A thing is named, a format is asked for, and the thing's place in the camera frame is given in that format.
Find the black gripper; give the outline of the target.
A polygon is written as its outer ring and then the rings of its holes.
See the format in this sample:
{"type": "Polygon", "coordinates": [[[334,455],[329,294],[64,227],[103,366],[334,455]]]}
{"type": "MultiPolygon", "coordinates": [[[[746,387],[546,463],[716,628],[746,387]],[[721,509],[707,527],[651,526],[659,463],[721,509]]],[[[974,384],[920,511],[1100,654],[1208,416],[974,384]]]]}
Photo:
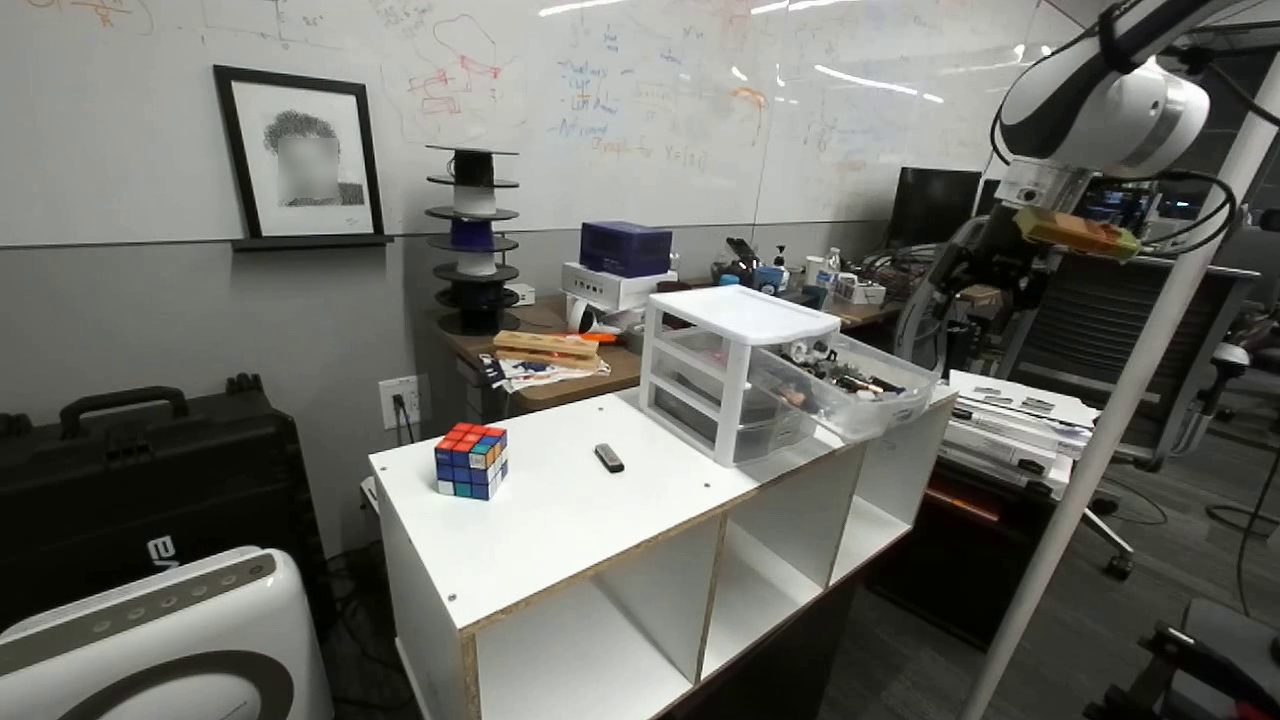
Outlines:
{"type": "Polygon", "coordinates": [[[956,327],[1003,331],[1036,307],[1050,285],[1050,249],[1030,244],[1012,220],[975,215],[956,233],[960,262],[950,272],[956,327]]]}

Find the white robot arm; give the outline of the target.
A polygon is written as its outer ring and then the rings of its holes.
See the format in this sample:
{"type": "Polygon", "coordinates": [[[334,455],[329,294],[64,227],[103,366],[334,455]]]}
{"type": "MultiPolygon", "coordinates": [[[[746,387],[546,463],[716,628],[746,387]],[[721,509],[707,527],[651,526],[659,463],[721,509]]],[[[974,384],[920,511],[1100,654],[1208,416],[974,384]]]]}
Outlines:
{"type": "Polygon", "coordinates": [[[1050,253],[1130,262],[1148,241],[1084,220],[1096,179],[1158,179],[1205,132],[1213,97],[1168,55],[1193,53],[1205,19],[1244,0],[1112,0],[1071,42],[1032,62],[1002,97],[990,139],[1008,160],[993,212],[963,220],[911,297],[950,326],[963,289],[1024,297],[1050,253]]]}

